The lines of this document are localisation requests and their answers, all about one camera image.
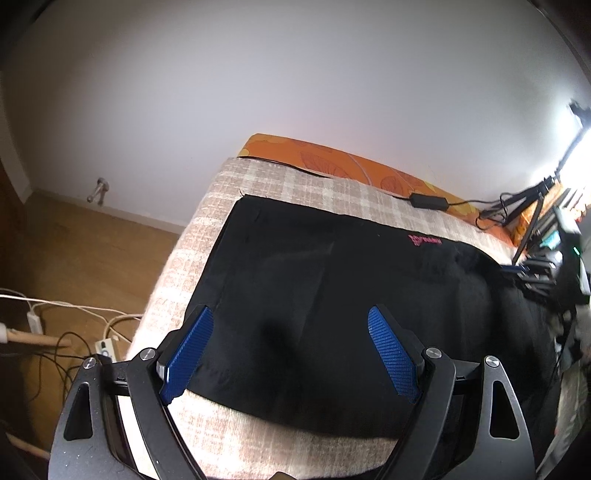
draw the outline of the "black fabric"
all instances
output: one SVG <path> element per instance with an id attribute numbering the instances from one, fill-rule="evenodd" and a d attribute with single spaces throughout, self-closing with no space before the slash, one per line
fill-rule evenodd
<path id="1" fill-rule="evenodd" d="M 356 217 L 245 196 L 232 209 L 187 308 L 215 326 L 189 389 L 279 424 L 399 438 L 412 406 L 367 330 L 385 304 L 425 346 L 495 355 L 516 390 L 538 463 L 559 385 L 547 312 L 477 248 Z"/>

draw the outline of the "textured blue rubber pad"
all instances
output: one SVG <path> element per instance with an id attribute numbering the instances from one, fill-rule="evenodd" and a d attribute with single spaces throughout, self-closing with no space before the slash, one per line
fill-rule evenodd
<path id="1" fill-rule="evenodd" d="M 205 307 L 166 365 L 164 385 L 160 390 L 163 405 L 170 405 L 174 398 L 183 394 L 212 332 L 212 311 Z"/>
<path id="2" fill-rule="evenodd" d="M 417 369 L 377 307 L 369 311 L 368 330 L 396 392 L 415 404 L 421 396 Z"/>

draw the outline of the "black tripod leg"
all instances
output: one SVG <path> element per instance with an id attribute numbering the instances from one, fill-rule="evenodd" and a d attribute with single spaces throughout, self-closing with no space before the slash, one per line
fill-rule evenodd
<path id="1" fill-rule="evenodd" d="M 525 249 L 527 241 L 531 237 L 531 232 L 534 231 L 535 224 L 538 222 L 538 218 L 540 217 L 540 213 L 542 212 L 543 206 L 544 206 L 544 196 L 542 194 L 539 194 L 538 203 L 535 206 L 534 215 L 531 218 L 530 224 L 527 226 L 527 230 L 525 231 L 525 235 L 523 236 L 523 238 L 521 239 L 521 242 L 519 243 L 519 246 L 517 247 L 517 252 L 515 252 L 515 255 L 513 256 L 513 260 L 511 260 L 511 265 L 515 265 L 517 263 L 517 261 L 519 260 L 519 257 L 521 256 L 523 250 Z"/>

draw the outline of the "pink logo text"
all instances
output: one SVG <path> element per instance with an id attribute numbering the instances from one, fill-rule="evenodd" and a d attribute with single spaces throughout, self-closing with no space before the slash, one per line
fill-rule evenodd
<path id="1" fill-rule="evenodd" d="M 441 244 L 440 238 L 433 238 L 429 236 L 418 236 L 418 235 L 409 235 L 408 236 L 414 243 L 416 247 L 420 246 L 423 242 L 427 244 Z"/>

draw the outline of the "checkered blanket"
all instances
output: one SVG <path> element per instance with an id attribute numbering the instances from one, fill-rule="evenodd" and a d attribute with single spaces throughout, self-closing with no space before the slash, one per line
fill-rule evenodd
<path id="1" fill-rule="evenodd" d="M 357 181 L 319 177 L 267 161 L 230 158 L 171 253 L 128 358 L 145 347 L 158 346 L 167 332 L 181 325 L 217 236 L 234 203 L 246 194 L 466 242 L 500 263 L 510 263 L 513 254 L 508 245 L 458 218 L 417 210 Z M 121 401 L 121 409 L 140 471 L 158 478 L 128 399 Z M 327 437 L 279 426 L 189 391 L 173 401 L 170 411 L 205 474 L 220 479 L 268 479 L 277 471 L 296 478 L 354 475 L 382 465 L 395 445 L 391 439 Z"/>

